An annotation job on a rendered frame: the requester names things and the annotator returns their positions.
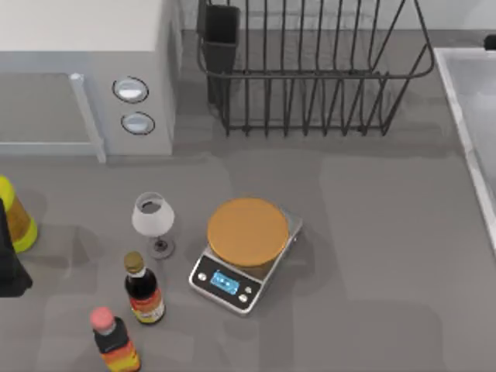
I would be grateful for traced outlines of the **kitchen scale with orange plate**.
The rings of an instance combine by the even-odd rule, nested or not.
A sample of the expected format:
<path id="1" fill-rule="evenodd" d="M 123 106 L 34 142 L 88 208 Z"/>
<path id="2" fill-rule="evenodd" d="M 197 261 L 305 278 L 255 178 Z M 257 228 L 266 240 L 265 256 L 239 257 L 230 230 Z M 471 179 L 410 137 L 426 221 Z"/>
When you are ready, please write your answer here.
<path id="1" fill-rule="evenodd" d="M 223 202 L 208 220 L 191 288 L 237 315 L 250 314 L 303 225 L 300 216 L 262 198 Z"/>

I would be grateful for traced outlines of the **white wine glass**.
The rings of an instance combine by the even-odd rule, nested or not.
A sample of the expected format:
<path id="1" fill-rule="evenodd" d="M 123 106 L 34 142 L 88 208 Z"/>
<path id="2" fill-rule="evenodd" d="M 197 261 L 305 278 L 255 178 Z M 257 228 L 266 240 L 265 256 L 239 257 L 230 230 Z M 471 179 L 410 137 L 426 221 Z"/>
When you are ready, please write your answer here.
<path id="1" fill-rule="evenodd" d="M 170 234 L 174 219 L 174 210 L 157 192 L 145 192 L 135 201 L 133 228 L 148 239 L 147 249 L 155 260 L 167 259 L 174 252 L 175 243 Z"/>

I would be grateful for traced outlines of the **small microwave knob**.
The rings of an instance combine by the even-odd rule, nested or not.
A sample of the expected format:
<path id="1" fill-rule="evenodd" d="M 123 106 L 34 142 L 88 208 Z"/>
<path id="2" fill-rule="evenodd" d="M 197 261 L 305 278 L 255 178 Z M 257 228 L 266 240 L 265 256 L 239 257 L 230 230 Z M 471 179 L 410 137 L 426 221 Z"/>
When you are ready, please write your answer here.
<path id="1" fill-rule="evenodd" d="M 133 112 L 121 118 L 121 126 L 134 136 L 147 136 L 154 131 L 155 122 L 145 112 Z"/>

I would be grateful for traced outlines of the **dark bottle with gold cap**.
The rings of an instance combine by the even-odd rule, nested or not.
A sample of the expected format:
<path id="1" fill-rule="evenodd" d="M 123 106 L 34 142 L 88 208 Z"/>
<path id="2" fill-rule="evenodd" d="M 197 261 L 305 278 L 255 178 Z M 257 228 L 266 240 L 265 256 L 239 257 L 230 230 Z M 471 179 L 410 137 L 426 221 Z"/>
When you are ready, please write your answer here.
<path id="1" fill-rule="evenodd" d="M 145 325 L 158 323 L 165 315 L 166 306 L 155 273 L 137 251 L 125 255 L 124 267 L 125 289 L 136 319 Z"/>

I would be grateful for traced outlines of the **large microwave knob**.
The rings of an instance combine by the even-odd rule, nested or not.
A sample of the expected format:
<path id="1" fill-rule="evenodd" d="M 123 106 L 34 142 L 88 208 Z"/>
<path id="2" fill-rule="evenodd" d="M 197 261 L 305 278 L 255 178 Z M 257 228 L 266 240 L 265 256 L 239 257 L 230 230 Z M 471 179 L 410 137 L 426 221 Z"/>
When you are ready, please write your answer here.
<path id="1" fill-rule="evenodd" d="M 122 102 L 137 104 L 147 99 L 149 88 L 139 78 L 128 76 L 112 83 L 112 93 Z"/>

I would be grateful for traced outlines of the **black cutlery holder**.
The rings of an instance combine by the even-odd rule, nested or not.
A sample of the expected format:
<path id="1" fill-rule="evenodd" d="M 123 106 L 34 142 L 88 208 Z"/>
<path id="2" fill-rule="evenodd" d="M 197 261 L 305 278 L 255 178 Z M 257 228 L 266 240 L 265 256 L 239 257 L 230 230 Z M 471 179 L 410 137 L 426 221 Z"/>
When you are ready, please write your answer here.
<path id="1" fill-rule="evenodd" d="M 229 83 L 239 44 L 240 9 L 198 0 L 197 33 L 205 58 L 208 103 L 222 104 L 223 85 Z"/>

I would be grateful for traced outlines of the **dark bottle with pink cap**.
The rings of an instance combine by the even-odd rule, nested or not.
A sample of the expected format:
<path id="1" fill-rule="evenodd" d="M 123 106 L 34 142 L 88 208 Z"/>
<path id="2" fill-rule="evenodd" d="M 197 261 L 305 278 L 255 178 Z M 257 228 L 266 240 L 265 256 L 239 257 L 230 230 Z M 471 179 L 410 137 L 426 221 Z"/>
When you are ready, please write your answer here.
<path id="1" fill-rule="evenodd" d="M 108 372 L 139 372 L 140 356 L 124 321 L 105 306 L 91 311 L 90 323 L 99 354 Z"/>

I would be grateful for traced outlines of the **pale microwave oven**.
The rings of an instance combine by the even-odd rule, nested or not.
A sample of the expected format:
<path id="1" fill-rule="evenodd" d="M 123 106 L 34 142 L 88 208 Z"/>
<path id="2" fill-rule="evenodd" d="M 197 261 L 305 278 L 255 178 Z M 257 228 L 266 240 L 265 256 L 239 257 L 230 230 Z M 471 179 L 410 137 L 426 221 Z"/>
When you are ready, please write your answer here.
<path id="1" fill-rule="evenodd" d="M 0 0 L 0 155 L 95 156 L 68 75 L 83 74 L 107 159 L 173 151 L 182 37 L 179 0 Z M 112 93 L 125 77 L 149 95 Z M 134 136 L 121 118 L 155 122 Z"/>

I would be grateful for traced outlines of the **yellow bottle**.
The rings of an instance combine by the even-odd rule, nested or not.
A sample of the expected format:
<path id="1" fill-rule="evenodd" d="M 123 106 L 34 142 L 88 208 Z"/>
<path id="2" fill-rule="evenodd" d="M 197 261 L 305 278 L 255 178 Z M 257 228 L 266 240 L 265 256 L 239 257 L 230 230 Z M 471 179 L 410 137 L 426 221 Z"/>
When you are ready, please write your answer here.
<path id="1" fill-rule="evenodd" d="M 19 200 L 12 182 L 3 174 L 0 174 L 0 198 L 5 207 L 14 250 L 17 253 L 26 252 L 37 240 L 37 224 Z"/>

